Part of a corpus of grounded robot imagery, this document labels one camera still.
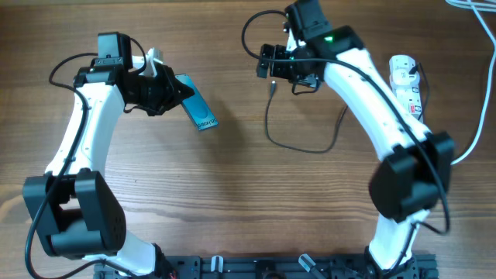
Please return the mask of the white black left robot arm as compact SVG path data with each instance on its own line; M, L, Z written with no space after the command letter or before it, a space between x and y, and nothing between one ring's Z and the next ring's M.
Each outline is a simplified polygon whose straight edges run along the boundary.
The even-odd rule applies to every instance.
M134 109L162 115L186 106L195 86L175 74L157 50L133 56L136 41L122 33L98 35L91 63L69 89L74 109L56 156L40 176L28 177L22 196L32 219L25 251L38 239L50 257L81 260L131 278L174 278L161 248L126 228L119 201L105 181L105 163L120 115Z

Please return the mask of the Galaxy S25 smartphone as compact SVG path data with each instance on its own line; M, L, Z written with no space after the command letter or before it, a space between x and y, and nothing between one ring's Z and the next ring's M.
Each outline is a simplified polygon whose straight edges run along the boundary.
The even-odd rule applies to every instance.
M196 88L193 80L187 74L177 74L176 78L194 91L194 94L186 98L181 105L198 131L216 127L219 122Z

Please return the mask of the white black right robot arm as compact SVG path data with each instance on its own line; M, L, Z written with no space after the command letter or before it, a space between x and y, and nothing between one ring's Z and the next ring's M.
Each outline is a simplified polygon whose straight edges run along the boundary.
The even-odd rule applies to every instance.
M363 276L391 278L413 263L412 244L436 205L447 203L453 140L408 112L349 26L334 28L317 1L282 11L286 45L265 44L257 75L287 80L294 95L329 86L366 131L379 160L369 194L379 218L365 251Z

